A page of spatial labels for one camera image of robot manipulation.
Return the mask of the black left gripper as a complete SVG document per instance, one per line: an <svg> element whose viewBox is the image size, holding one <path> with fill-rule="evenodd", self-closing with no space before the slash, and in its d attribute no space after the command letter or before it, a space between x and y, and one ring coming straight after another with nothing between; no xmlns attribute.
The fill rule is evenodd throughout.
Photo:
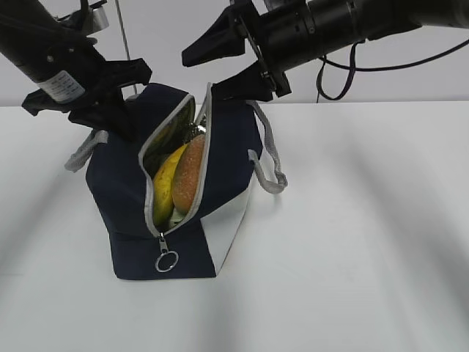
<svg viewBox="0 0 469 352"><path fill-rule="evenodd" d="M21 49L21 71L39 87L22 103L31 115L70 111L71 123L136 139L121 88L149 83L143 59L107 61L93 47L30 47Z"/></svg>

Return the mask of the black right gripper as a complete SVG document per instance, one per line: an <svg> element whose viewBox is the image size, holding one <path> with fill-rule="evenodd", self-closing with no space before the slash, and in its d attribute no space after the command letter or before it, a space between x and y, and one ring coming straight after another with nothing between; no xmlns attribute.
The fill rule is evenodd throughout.
<svg viewBox="0 0 469 352"><path fill-rule="evenodd" d="M182 65L193 67L217 59L245 54L245 39L256 54L255 63L242 72L212 85L216 100L258 100L292 92L288 78L270 44L273 12L260 14L252 1L231 1L215 23L182 51Z"/></svg>

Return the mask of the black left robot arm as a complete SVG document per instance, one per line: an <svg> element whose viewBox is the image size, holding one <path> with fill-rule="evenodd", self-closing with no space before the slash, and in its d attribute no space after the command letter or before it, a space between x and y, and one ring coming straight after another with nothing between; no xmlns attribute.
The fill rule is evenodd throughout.
<svg viewBox="0 0 469 352"><path fill-rule="evenodd" d="M92 34L108 27L104 1L81 1L78 10L54 17L40 1L1 2L1 54L38 90L22 107L33 116L60 111L69 121L132 140L136 123L122 89L147 85L143 59L108 61Z"/></svg>

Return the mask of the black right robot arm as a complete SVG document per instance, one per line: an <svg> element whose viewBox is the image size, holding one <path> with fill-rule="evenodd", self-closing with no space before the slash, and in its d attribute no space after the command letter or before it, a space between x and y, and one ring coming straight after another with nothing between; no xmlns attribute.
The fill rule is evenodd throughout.
<svg viewBox="0 0 469 352"><path fill-rule="evenodd" d="M193 67L245 54L255 63L213 84L217 100L271 101L290 94L286 72L350 47L349 89L357 71L358 44L422 26L468 27L467 1L266 1L260 14L252 1L231 1L215 23L182 52Z"/></svg>

